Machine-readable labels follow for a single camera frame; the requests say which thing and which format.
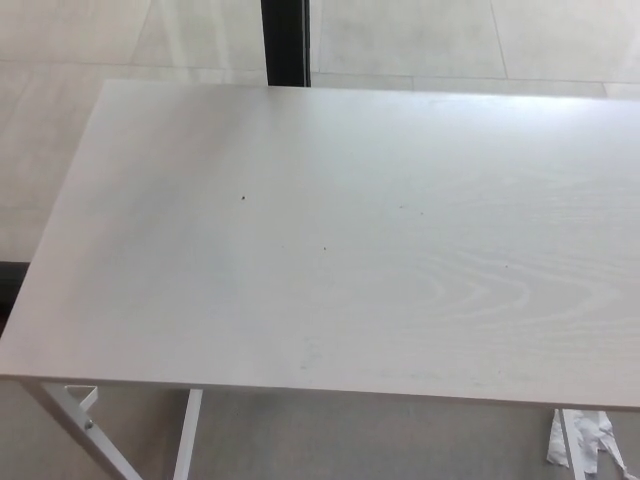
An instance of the table leg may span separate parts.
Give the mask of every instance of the table leg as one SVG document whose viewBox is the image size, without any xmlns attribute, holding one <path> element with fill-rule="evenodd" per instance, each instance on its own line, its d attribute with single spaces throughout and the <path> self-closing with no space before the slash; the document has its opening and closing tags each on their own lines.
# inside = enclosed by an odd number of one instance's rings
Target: table leg
<svg viewBox="0 0 640 480">
<path fill-rule="evenodd" d="M 142 480 L 127 459 L 63 385 L 22 382 L 31 396 L 114 480 Z M 200 413 L 202 390 L 191 390 L 185 413 L 174 480 L 187 480 Z"/>
<path fill-rule="evenodd" d="M 63 385 L 23 382 L 24 388 L 116 480 L 142 480 Z"/>
<path fill-rule="evenodd" d="M 573 410 L 560 410 L 560 424 L 562 425 L 562 436 L 564 437 L 564 446 L 567 451 L 567 460 L 571 473 L 573 473 L 575 480 L 585 480 L 582 452 L 580 451 L 580 445 L 578 445 Z"/>
</svg>

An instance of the tabletop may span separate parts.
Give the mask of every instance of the tabletop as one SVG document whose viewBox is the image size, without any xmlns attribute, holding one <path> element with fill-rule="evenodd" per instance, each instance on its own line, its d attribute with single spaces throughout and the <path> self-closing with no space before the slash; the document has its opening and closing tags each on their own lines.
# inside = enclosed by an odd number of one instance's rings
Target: tabletop
<svg viewBox="0 0 640 480">
<path fill-rule="evenodd" d="M 640 407 L 640 103 L 107 82 L 0 375 Z"/>
</svg>

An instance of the table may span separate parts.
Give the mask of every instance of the table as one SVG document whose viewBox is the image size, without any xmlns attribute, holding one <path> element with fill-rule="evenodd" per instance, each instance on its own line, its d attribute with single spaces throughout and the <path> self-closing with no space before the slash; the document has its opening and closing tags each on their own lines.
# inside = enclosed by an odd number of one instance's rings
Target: table
<svg viewBox="0 0 640 480">
<path fill-rule="evenodd" d="M 633 102 L 109 81 L 0 375 L 123 479 L 64 385 L 189 389 L 175 478 L 208 387 L 637 409 L 638 125 Z"/>
</svg>

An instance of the floor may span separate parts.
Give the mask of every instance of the floor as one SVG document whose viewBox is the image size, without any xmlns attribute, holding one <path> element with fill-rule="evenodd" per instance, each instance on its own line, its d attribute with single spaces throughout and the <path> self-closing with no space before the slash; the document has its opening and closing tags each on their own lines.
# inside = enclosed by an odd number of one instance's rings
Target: floor
<svg viewBox="0 0 640 480">
<path fill-rule="evenodd" d="M 640 98 L 636 0 L 311 0 L 316 87 Z M 0 259 L 29 261 L 107 78 L 265 84 L 259 0 L 0 0 Z M 182 392 L 101 388 L 95 416 L 168 478 Z M 3 479 L 99 479 L 0 383 Z M 612 414 L 640 473 L 640 418 Z M 551 412 L 415 398 L 205 394 L 194 479 L 569 479 Z M 601 479 L 616 478 L 603 459 Z"/>
</svg>

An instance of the metal frame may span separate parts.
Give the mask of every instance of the metal frame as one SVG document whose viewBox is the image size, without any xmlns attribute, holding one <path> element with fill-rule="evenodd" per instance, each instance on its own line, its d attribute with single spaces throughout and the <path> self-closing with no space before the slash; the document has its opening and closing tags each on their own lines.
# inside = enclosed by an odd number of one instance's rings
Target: metal frame
<svg viewBox="0 0 640 480">
<path fill-rule="evenodd" d="M 309 0 L 261 0 L 269 85 L 310 87 Z"/>
<path fill-rule="evenodd" d="M 87 409 L 98 398 L 97 387 L 78 402 L 69 393 L 68 386 L 37 381 L 23 381 L 22 385 L 114 480 L 142 480 L 129 461 L 87 413 Z M 174 480 L 188 478 L 201 401 L 202 390 L 189 391 Z"/>
<path fill-rule="evenodd" d="M 560 424 L 562 425 L 562 436 L 564 446 L 567 451 L 567 461 L 575 480 L 586 480 L 584 464 L 578 436 L 576 435 L 576 424 L 573 417 L 573 410 L 560 410 Z"/>
</svg>

